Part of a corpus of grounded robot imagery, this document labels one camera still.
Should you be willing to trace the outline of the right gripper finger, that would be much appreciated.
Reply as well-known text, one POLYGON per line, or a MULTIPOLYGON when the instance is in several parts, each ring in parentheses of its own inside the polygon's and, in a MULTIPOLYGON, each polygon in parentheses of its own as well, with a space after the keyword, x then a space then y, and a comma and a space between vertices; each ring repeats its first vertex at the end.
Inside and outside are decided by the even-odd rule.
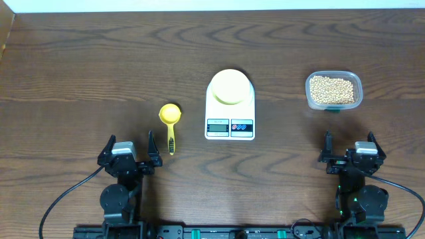
POLYGON ((333 137, 329 131, 325 133, 325 141, 323 149, 321 150, 319 160, 320 161, 328 161, 333 156, 333 137))
POLYGON ((377 154, 381 159, 386 159, 386 154, 385 152, 382 150, 382 148, 380 147, 380 145, 378 144, 373 132, 369 132, 368 136, 367 136, 367 141, 368 142, 372 142, 375 144, 376 148, 377 148, 377 154))

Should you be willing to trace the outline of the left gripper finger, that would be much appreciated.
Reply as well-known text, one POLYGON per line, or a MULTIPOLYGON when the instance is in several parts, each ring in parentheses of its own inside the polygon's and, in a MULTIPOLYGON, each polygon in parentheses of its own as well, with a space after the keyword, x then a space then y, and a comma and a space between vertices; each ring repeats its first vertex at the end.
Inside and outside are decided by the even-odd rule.
POLYGON ((115 135, 111 135, 106 146, 103 148, 103 150, 100 152, 98 156, 99 163, 109 163, 114 158, 112 149, 115 143, 116 143, 116 137, 115 135))
POLYGON ((147 154, 149 155, 149 158, 154 163, 160 163, 161 162, 161 156, 160 156, 159 150, 157 149, 157 146, 155 144, 155 138, 154 138, 153 131, 149 131, 149 145, 148 145, 147 154))

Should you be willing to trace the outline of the yellow measuring scoop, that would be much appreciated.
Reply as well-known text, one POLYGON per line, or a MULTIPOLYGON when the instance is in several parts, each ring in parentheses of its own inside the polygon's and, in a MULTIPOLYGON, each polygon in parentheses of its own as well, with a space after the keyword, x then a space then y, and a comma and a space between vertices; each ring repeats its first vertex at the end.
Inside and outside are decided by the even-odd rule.
POLYGON ((174 125, 181 118, 181 111, 176 104, 165 104, 159 111, 160 120, 167 126, 167 146, 169 154, 175 153, 175 132, 174 125))

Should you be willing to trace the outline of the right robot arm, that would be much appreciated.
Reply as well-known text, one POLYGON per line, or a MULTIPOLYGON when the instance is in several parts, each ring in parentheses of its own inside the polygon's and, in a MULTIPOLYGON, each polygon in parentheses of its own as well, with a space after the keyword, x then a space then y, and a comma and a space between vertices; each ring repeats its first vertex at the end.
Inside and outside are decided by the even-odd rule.
POLYGON ((366 184, 365 178, 376 173, 385 159, 386 154, 371 132, 366 141, 355 142, 355 147, 344 155, 333 153, 333 136, 325 133, 318 161, 327 164, 326 173, 339 177, 335 208, 341 218, 323 228, 323 238, 379 237, 378 224, 384 221, 388 192, 366 184))

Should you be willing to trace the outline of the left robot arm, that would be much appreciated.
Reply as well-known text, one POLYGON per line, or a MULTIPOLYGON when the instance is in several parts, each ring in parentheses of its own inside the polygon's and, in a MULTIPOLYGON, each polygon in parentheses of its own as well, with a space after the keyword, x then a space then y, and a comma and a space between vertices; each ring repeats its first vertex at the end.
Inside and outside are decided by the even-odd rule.
POLYGON ((97 164, 117 179, 100 195, 100 206, 104 210, 104 238, 151 238, 147 224, 137 218, 143 178, 155 173, 163 160, 149 132, 147 161, 136 161, 137 153, 131 141, 117 142, 112 135, 98 156, 97 164))

